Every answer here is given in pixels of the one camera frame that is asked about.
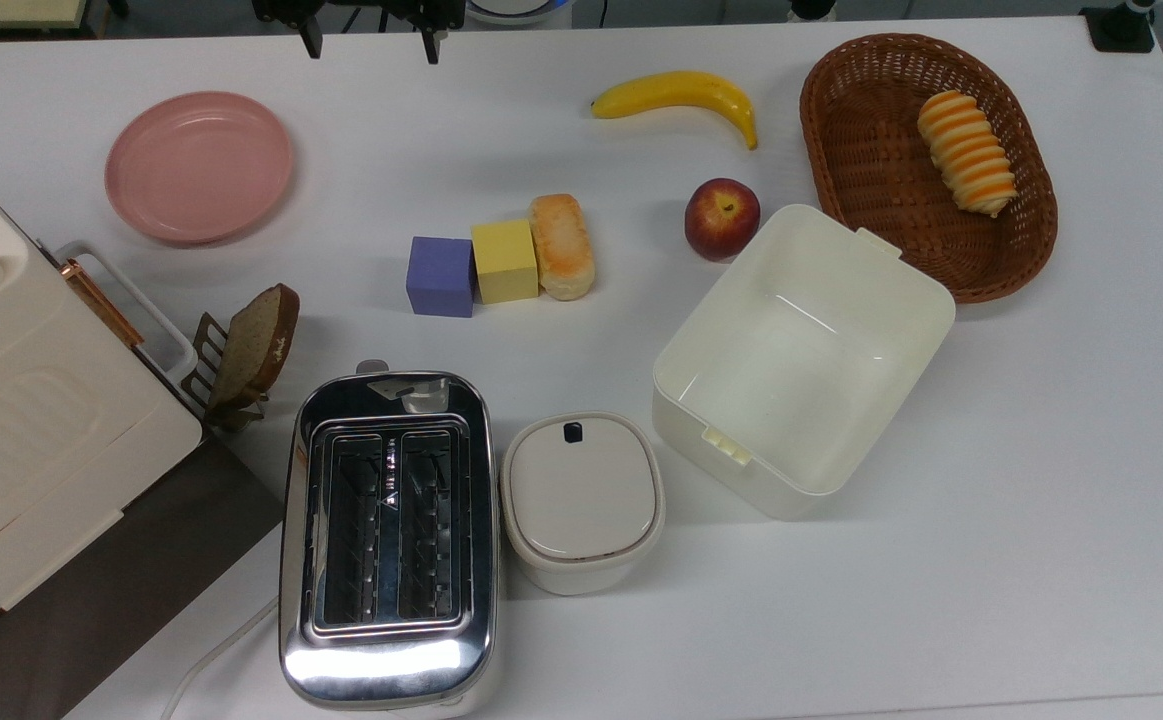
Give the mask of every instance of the gray floor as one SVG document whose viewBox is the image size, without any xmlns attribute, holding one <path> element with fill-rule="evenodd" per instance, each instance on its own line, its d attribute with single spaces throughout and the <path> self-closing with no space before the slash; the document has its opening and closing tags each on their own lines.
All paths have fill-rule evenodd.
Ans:
<svg viewBox="0 0 1163 720">
<path fill-rule="evenodd" d="M 843 20 L 909 17 L 1005 17 L 1005 15 L 1073 15 L 1084 5 L 1112 6 L 1115 0 L 840 0 Z M 716 23 L 785 22 L 785 0 L 608 0 L 607 27 L 655 27 Z M 105 0 L 93 0 L 91 23 L 105 37 L 202 37 L 288 33 L 262 23 L 248 0 L 129 0 L 128 17 L 113 17 Z M 577 0 L 573 27 L 598 27 L 602 0 Z M 1156 5 L 1156 33 L 1163 47 L 1163 0 Z M 351 15 L 343 6 L 319 13 L 324 33 L 336 33 Z M 366 8 L 351 33 L 376 33 L 379 10 Z M 390 29 L 406 31 L 402 20 Z"/>
</svg>

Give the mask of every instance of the bread roll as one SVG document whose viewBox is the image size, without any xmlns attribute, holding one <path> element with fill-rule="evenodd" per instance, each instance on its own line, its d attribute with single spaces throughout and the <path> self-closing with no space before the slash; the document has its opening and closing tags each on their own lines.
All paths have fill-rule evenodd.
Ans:
<svg viewBox="0 0 1163 720">
<path fill-rule="evenodd" d="M 536 275 L 545 294 L 555 300 L 576 300 L 594 284 L 594 256 L 590 233 L 576 197 L 542 195 L 531 200 L 527 220 L 536 251 Z"/>
<path fill-rule="evenodd" d="M 961 211 L 998 218 L 1016 197 L 1006 152 L 972 97 L 957 90 L 930 97 L 919 111 L 919 135 Z"/>
</svg>

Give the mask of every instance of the container lid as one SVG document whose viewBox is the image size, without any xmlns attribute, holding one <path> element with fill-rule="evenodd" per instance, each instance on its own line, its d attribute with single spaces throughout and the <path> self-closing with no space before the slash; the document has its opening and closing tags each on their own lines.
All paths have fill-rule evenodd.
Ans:
<svg viewBox="0 0 1163 720">
<path fill-rule="evenodd" d="M 657 461 L 620 415 L 530 425 L 514 439 L 504 472 L 507 525 L 521 555 L 569 562 L 627 553 L 663 514 Z"/>
</svg>

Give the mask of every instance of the pink plate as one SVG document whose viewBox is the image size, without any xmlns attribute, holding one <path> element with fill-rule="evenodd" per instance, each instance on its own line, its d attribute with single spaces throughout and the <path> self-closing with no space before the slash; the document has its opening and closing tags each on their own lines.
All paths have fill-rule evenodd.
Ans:
<svg viewBox="0 0 1163 720">
<path fill-rule="evenodd" d="M 192 92 L 134 119 L 110 148 L 105 191 L 148 236 L 212 242 L 264 218 L 292 177 L 292 142 L 264 105 Z"/>
</svg>

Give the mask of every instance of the toaster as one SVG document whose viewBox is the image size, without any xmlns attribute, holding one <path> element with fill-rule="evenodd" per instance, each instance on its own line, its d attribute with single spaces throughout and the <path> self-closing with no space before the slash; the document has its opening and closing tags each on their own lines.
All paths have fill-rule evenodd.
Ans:
<svg viewBox="0 0 1163 720">
<path fill-rule="evenodd" d="M 0 611 L 177 465 L 202 426 L 0 209 Z"/>
<path fill-rule="evenodd" d="M 499 684 L 488 415 L 456 375 L 326 383 L 297 414 L 279 591 L 283 673 L 306 701 L 465 715 Z"/>
</svg>

